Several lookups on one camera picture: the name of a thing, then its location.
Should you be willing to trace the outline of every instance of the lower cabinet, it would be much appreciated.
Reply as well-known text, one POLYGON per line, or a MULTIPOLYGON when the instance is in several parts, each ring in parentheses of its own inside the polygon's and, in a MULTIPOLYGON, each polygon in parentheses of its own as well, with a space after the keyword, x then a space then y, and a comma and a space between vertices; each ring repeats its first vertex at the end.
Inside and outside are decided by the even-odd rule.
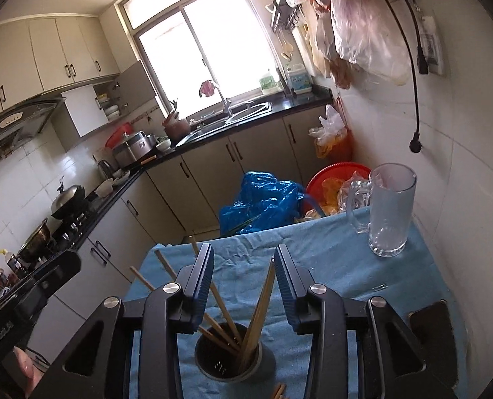
POLYGON ((217 217, 221 208, 233 204, 241 189, 244 173, 233 148, 226 137, 182 154, 217 217))
POLYGON ((180 156, 170 158, 147 173, 188 233, 218 228, 216 215, 180 156))
POLYGON ((328 159, 317 157, 315 140, 309 136, 309 129, 320 127, 318 118, 321 115, 326 117, 325 106, 308 109, 283 118, 304 187, 308 185, 317 172, 331 164, 328 159))
POLYGON ((52 363, 84 321, 84 318, 52 296, 43 308, 27 346, 52 363))
POLYGON ((130 282, 135 277, 130 267, 138 269, 147 252, 154 247, 154 241, 130 213, 122 198, 112 205, 89 239, 99 254, 130 282))
POLYGON ((141 174, 121 195, 137 221, 155 243, 179 245, 186 232, 147 173, 141 174))
POLYGON ((300 173, 282 119, 229 136, 245 172, 270 172, 279 180, 300 183, 300 173))
POLYGON ((82 267, 56 296, 83 318, 88 318, 107 297, 124 298, 130 282, 89 240, 78 250, 82 267))

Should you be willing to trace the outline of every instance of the silver screw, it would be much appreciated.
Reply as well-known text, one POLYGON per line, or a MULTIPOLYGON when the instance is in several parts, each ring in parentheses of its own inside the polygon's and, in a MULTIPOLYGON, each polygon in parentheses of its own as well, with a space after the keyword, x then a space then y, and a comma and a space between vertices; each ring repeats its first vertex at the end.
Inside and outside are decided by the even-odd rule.
POLYGON ((179 289, 180 289, 180 285, 174 282, 163 285, 163 291, 166 292, 167 294, 174 294, 175 292, 178 292, 179 289))
POLYGON ((108 297, 104 300, 104 306, 108 309, 115 308, 119 304, 119 299, 117 297, 108 297))
POLYGON ((313 284, 309 288, 313 294, 324 294, 328 289, 322 284, 313 284))
POLYGON ((385 306, 387 306, 387 300, 385 300, 383 297, 372 297, 371 303, 377 308, 384 308, 385 306))

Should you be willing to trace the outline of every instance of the range hood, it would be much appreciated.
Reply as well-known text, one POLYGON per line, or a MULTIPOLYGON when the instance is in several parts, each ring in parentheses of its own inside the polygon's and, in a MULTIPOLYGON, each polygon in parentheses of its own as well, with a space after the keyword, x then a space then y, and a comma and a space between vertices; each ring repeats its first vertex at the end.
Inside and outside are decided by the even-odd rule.
POLYGON ((64 98, 35 100, 0 114, 0 160, 40 133, 62 103, 64 98))

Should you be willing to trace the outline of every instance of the hand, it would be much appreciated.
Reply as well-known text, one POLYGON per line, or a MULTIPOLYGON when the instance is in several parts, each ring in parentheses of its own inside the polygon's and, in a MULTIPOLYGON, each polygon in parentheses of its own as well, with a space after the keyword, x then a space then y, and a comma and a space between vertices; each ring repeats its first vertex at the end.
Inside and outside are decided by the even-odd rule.
POLYGON ((28 398, 31 395, 32 390, 34 390, 41 381, 43 374, 34 366, 32 359, 25 351, 14 348, 14 354, 16 355, 21 372, 23 372, 23 375, 25 375, 28 380, 27 387, 25 388, 25 397, 28 398))

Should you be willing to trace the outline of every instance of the white tiled wall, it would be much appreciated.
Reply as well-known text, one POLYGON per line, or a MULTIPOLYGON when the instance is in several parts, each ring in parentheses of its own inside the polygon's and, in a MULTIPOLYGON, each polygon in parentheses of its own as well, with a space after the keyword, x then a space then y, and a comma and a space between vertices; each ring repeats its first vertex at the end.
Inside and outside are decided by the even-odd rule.
MULTIPOLYGON (((155 101, 146 103, 125 120, 154 105, 155 101)), ((146 118, 138 121, 134 129, 162 136, 161 111, 154 111, 151 118, 151 122, 146 118)), ((17 253, 46 217, 51 231, 58 226, 60 222, 51 217, 51 203, 58 196, 62 176, 65 187, 83 185, 86 194, 101 183, 92 155, 104 146, 114 129, 115 126, 109 126, 66 153, 48 123, 43 133, 0 161, 0 249, 17 253)))
MULTIPOLYGON (((414 28, 400 0, 394 8, 416 50, 414 28)), ((434 14, 447 58, 446 77, 418 77, 420 154, 412 85, 393 86, 360 74, 341 91, 368 166, 401 162, 418 175, 416 223, 456 295, 469 333, 471 397, 493 376, 493 22, 477 0, 418 0, 434 14)), ((317 79, 329 85, 329 81, 317 79)))

